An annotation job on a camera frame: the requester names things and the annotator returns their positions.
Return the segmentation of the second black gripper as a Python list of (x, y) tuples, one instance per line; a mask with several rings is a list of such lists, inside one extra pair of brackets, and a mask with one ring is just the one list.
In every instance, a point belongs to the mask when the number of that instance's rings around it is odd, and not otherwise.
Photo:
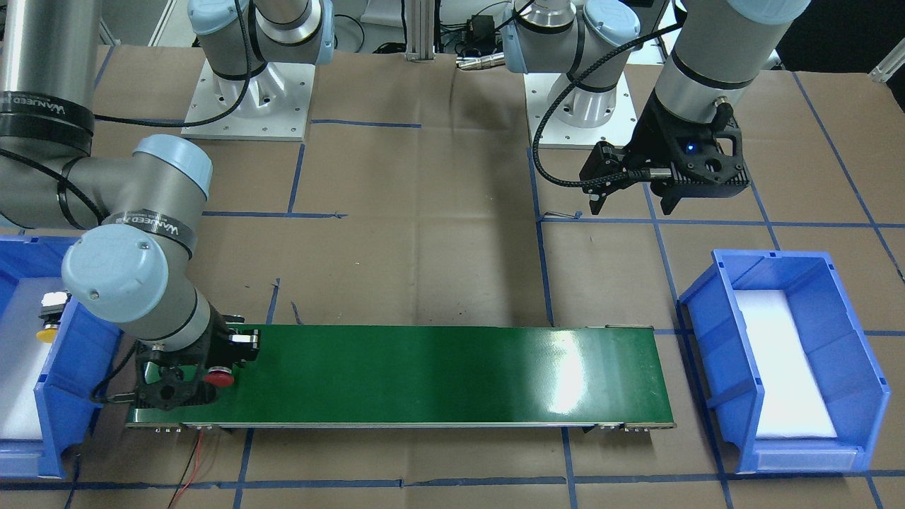
[[(663, 215), (672, 215), (682, 199), (727, 199), (749, 187), (733, 106), (722, 98), (717, 103), (711, 120), (697, 123), (669, 112), (652, 95), (624, 148), (621, 164), (627, 170), (669, 171), (650, 181)], [(608, 196), (605, 189), (588, 191), (593, 216), (601, 212)]]

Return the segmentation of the second grey robot arm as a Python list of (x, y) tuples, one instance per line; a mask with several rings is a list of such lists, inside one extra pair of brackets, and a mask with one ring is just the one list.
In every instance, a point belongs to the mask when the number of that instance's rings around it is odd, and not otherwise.
[[(636, 12), (620, 1), (508, 4), (500, 25), (508, 70), (559, 75), (531, 141), (536, 171), (556, 186), (581, 189), (593, 215), (608, 196), (640, 182), (659, 197), (665, 215), (683, 199), (727, 199), (749, 187), (734, 109), (808, 2), (686, 1), (684, 7), (673, 25), (643, 33)], [(547, 122), (578, 123), (578, 101), (610, 98), (631, 49), (672, 31), (675, 45), (627, 145), (595, 143), (577, 180), (547, 172), (539, 154)]]

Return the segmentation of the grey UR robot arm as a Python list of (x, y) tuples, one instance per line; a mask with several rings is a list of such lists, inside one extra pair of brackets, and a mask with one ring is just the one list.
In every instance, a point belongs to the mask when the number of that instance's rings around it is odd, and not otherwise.
[(130, 399), (204, 405), (259, 353), (185, 271), (209, 197), (204, 149), (169, 134), (128, 158), (91, 155), (99, 1), (10, 1), (2, 42), (2, 225), (81, 231), (62, 280), (93, 315), (132, 336)]

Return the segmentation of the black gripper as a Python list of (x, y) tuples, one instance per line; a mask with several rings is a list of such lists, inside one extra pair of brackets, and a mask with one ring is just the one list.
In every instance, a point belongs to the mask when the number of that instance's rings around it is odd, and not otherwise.
[(206, 381), (211, 368), (232, 375), (235, 365), (256, 361), (261, 338), (261, 329), (230, 328), (214, 312), (200, 338), (181, 350), (155, 350), (139, 342), (135, 408), (170, 411), (216, 402), (220, 387)]

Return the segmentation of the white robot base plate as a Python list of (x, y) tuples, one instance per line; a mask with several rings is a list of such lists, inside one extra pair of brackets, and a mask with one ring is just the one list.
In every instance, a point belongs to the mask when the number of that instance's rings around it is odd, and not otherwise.
[[(270, 62), (253, 77), (243, 101), (232, 113), (210, 124), (185, 127), (190, 139), (303, 142), (308, 125), (316, 68), (312, 64)], [(185, 122), (214, 118), (233, 106), (243, 81), (229, 81), (204, 62)]]

